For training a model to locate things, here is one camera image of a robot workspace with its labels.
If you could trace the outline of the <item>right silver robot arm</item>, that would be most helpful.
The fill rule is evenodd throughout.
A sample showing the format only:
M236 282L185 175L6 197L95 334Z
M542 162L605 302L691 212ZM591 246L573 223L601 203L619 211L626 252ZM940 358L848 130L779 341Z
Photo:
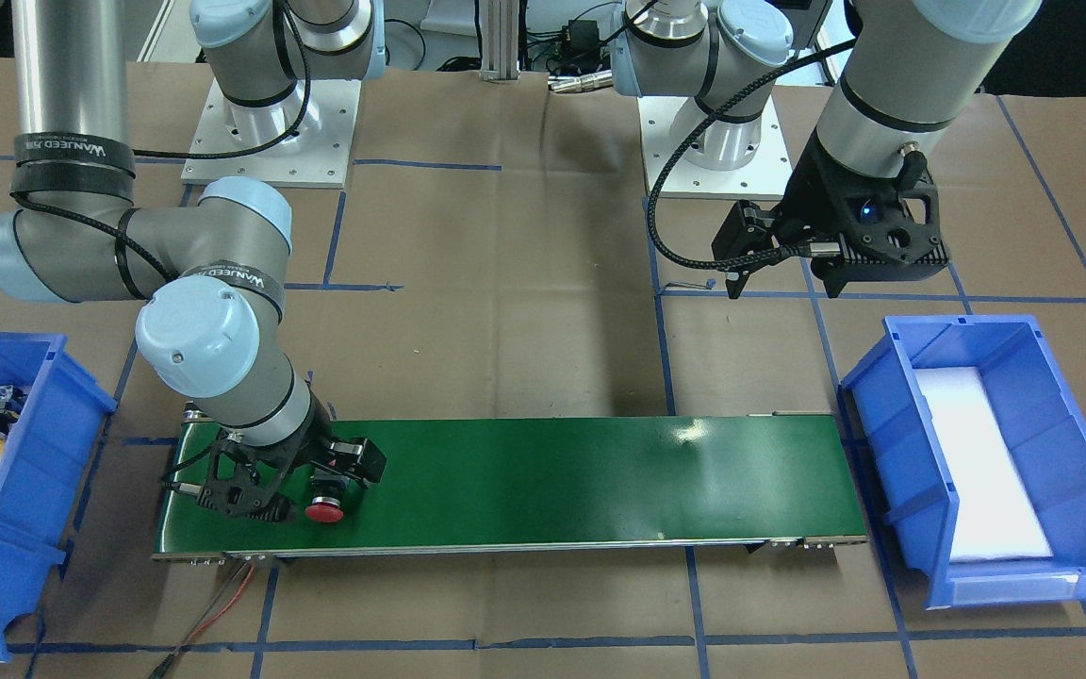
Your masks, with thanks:
M116 1L16 1L12 26L21 133L0 289L36 304L142 301L139 352L220 426L192 457L206 477L178 481L175 464L165 489L230 519L287 521L281 489L307 467L306 515L339 520L348 489L378 483L387 456L334 433L277 339L293 249L285 196L232 175L192 208L137 208Z

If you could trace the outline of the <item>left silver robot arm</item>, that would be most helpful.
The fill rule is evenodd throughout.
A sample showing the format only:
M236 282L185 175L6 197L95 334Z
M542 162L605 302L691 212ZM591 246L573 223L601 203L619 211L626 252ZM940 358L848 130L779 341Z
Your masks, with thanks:
M796 30L767 1L621 1L609 58L617 93L681 96L672 149L645 221L661 257L727 274L737 298L752 274L809 259L830 297L850 282L919 282L951 257L940 236L930 152L1038 1L853 1L853 39L796 56ZM847 53L782 197L741 199L708 259L682 257L658 228L661 190L682 159L728 171L749 163L776 80Z

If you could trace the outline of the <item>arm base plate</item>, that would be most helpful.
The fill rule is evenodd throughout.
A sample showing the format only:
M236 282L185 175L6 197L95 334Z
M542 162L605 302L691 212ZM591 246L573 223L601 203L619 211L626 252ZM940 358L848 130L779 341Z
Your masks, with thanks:
M313 81L296 134L244 158L186 159L182 180L203 186L224 176L242 175L276 188L344 189L361 86L354 80ZM247 108L230 102L222 95L219 83L212 83L189 153L224 154L272 141L296 120L303 93L301 83L285 103Z
M637 105L651 190L669 155L702 120L702 111L690 96L643 96ZM758 120L716 122L702 133L668 174L661 196L776 201L788 180L790 155L779 113L773 100L767 100Z

